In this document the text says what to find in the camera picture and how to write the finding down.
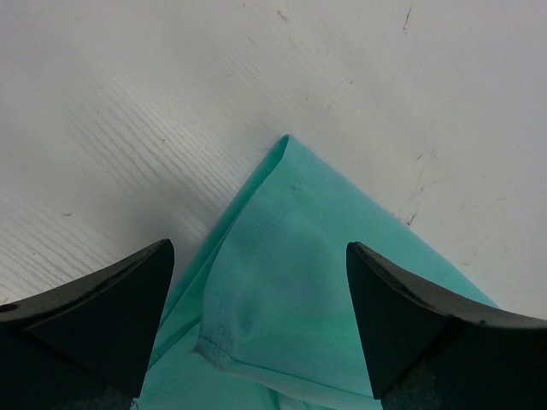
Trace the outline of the teal t-shirt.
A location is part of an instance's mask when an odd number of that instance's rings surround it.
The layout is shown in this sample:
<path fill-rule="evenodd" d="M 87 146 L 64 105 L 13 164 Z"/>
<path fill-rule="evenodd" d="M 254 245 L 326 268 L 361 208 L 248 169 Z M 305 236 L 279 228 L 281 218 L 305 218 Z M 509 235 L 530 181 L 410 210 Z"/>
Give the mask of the teal t-shirt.
<path fill-rule="evenodd" d="M 347 281 L 351 242 L 488 302 L 401 222 L 284 136 L 170 292 L 138 408 L 380 408 Z"/>

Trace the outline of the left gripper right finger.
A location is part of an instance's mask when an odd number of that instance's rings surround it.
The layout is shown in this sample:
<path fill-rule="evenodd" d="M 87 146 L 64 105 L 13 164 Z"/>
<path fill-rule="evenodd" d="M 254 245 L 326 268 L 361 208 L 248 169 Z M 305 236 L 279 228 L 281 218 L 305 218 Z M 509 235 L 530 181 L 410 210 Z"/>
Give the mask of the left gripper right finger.
<path fill-rule="evenodd" d="M 383 408 L 545 408 L 544 320 L 460 296 L 362 243 L 347 246 L 346 272 Z"/>

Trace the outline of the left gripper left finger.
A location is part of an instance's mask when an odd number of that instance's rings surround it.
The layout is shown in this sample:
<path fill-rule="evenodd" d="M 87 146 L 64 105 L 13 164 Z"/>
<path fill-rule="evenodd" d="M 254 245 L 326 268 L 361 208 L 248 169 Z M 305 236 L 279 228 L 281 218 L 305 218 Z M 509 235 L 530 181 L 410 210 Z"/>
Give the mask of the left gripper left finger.
<path fill-rule="evenodd" d="M 128 409 L 143 388 L 174 270 L 162 239 L 1 306 L 3 409 Z"/>

